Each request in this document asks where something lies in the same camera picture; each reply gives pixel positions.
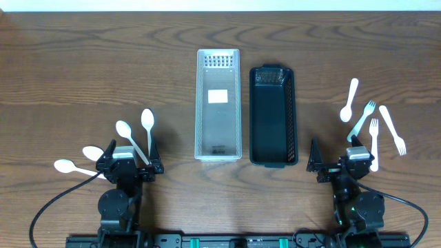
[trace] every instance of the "plastic spoon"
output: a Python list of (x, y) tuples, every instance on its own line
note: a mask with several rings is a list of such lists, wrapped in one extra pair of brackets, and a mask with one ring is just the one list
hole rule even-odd
[(83, 148), (83, 154), (86, 158), (91, 161), (97, 161), (101, 155), (103, 155), (104, 151), (100, 147), (96, 147), (93, 145), (87, 146)]
[[(88, 169), (81, 169), (75, 166), (74, 162), (68, 160), (68, 159), (60, 159), (55, 161), (54, 163), (55, 169), (61, 173), (69, 173), (69, 172), (81, 172), (83, 174), (87, 174), (89, 176), (95, 176), (97, 172), (90, 171)], [(104, 175), (100, 174), (98, 176), (101, 179), (105, 179)]]
[(154, 117), (150, 109), (145, 109), (143, 111), (141, 115), (141, 123), (143, 124), (145, 130), (147, 130), (147, 139), (148, 139), (149, 156), (150, 156), (150, 151), (152, 150), (152, 135), (150, 134), (150, 131), (152, 130), (152, 127), (154, 125)]
[(352, 116), (352, 110), (351, 110), (351, 104), (353, 100), (353, 96), (356, 94), (358, 86), (358, 79), (352, 79), (351, 85), (349, 86), (349, 96), (347, 98), (347, 103), (344, 108), (340, 111), (340, 119), (343, 122), (348, 122), (351, 119)]
[(135, 141), (132, 138), (132, 129), (130, 128), (129, 124), (127, 124), (125, 121), (117, 121), (116, 122), (116, 131), (118, 132), (119, 136), (128, 139), (133, 147), (135, 147), (136, 152), (138, 152), (141, 159), (144, 161), (146, 165), (149, 165), (149, 160), (145, 157), (143, 151), (141, 151), (141, 148), (135, 143)]

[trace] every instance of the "black plastic bin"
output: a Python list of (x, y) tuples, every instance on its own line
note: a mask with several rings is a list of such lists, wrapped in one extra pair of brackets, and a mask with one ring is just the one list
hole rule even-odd
[(281, 65), (249, 71), (249, 159), (283, 168), (298, 162), (294, 72)]

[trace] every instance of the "cable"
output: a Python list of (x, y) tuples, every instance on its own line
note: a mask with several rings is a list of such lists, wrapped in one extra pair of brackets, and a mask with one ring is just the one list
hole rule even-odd
[(379, 192), (378, 190), (374, 190), (374, 189), (372, 189), (370, 187), (364, 186), (363, 184), (357, 182), (357, 180), (355, 180), (349, 173), (347, 173), (347, 175), (348, 175), (349, 180), (351, 180), (351, 182), (355, 183), (357, 186), (359, 186), (359, 187), (361, 187), (361, 188), (363, 188), (365, 190), (371, 191), (371, 192), (373, 192), (375, 194), (378, 194), (380, 196), (384, 196), (384, 197), (387, 197), (389, 199), (396, 200), (396, 201), (398, 201), (400, 203), (404, 203), (404, 204), (406, 204), (408, 206), (411, 206), (411, 207), (417, 209), (419, 212), (421, 212), (421, 214), (424, 216), (424, 226), (422, 227), (420, 235), (418, 235), (418, 237), (415, 239), (415, 241), (413, 241), (413, 243), (412, 243), (410, 248), (414, 248), (418, 244), (418, 242), (421, 241), (422, 237), (426, 234), (427, 227), (429, 226), (429, 217), (427, 216), (425, 210), (423, 210), (420, 206), (416, 205), (415, 203), (411, 203), (411, 202), (409, 202), (407, 200), (403, 200), (403, 199), (398, 198), (396, 196), (392, 196), (390, 194)]
[(32, 248), (38, 248), (37, 244), (35, 244), (35, 240), (34, 240), (34, 226), (35, 223), (37, 223), (37, 220), (39, 219), (40, 215), (52, 204), (54, 203), (56, 200), (60, 199), (61, 197), (65, 196), (66, 194), (69, 194), (70, 192), (73, 192), (74, 190), (80, 188), (81, 186), (84, 186), (88, 183), (90, 183), (92, 180), (94, 180), (95, 178), (97, 178), (100, 174), (102, 174), (103, 172), (98, 172), (95, 174), (95, 176), (85, 180), (84, 182), (78, 184), (77, 186), (71, 187), (70, 189), (64, 191), (63, 193), (59, 194), (58, 196), (55, 196), (52, 200), (50, 200), (48, 203), (46, 203), (46, 205), (44, 205), (40, 211), (36, 214), (36, 216), (34, 217), (34, 219), (32, 220), (32, 222), (30, 223), (30, 227), (29, 227), (29, 241), (30, 244), (32, 245)]
[(302, 231), (302, 230), (306, 230), (306, 231), (310, 232), (311, 234), (313, 234), (314, 237), (316, 237), (316, 240), (317, 240), (320, 244), (322, 244), (322, 245), (319, 246), (319, 247), (325, 246), (325, 244), (323, 243), (323, 241), (321, 241), (321, 240), (317, 237), (316, 233), (314, 233), (314, 232), (313, 232), (312, 230), (310, 230), (309, 228), (302, 227), (302, 228), (298, 229), (298, 230), (292, 235), (292, 238), (291, 238), (291, 240), (292, 240), (293, 242), (294, 242), (294, 239), (296, 239), (295, 244), (296, 244), (297, 247), (300, 247), (300, 248), (306, 248), (306, 247), (303, 247), (303, 246), (301, 246), (301, 245), (299, 245), (299, 244), (297, 243), (297, 233), (298, 233), (299, 231)]

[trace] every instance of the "plastic fork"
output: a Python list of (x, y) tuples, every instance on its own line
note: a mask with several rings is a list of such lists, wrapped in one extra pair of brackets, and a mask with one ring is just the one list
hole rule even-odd
[(397, 132), (395, 131), (395, 128), (393, 127), (392, 124), (391, 116), (389, 115), (389, 111), (387, 111), (386, 106), (381, 105), (378, 109), (380, 110), (380, 113), (383, 116), (383, 119), (386, 122), (387, 127), (389, 128), (389, 130), (391, 130), (393, 141), (395, 142), (395, 145), (398, 149), (398, 153), (400, 154), (400, 156), (406, 155), (407, 153), (406, 144), (404, 143), (404, 140), (400, 138)]
[(378, 171), (378, 147), (377, 147), (377, 136), (378, 136), (378, 119), (372, 118), (371, 119), (371, 125), (369, 126), (369, 133), (372, 136), (372, 149), (371, 153), (375, 157), (375, 159), (372, 161), (371, 165), (371, 171), (376, 172)]
[(358, 136), (358, 133), (361, 130), (361, 127), (363, 126), (363, 123), (365, 122), (366, 118), (373, 113), (373, 111), (375, 110), (375, 102), (374, 101), (369, 101), (366, 104), (365, 110), (363, 112), (363, 115), (360, 117), (360, 120), (358, 120), (357, 124), (355, 125), (355, 127), (353, 127), (353, 129), (350, 131), (350, 133), (347, 136), (347, 140), (349, 142), (352, 142), (351, 137), (352, 135)]

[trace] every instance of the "tray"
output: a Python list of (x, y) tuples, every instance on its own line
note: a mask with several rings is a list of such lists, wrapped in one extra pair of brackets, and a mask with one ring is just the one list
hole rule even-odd
[(265, 167), (298, 162), (294, 72), (263, 65), (249, 72), (249, 159)]
[(239, 50), (199, 50), (194, 158), (232, 162), (242, 157), (240, 111)]

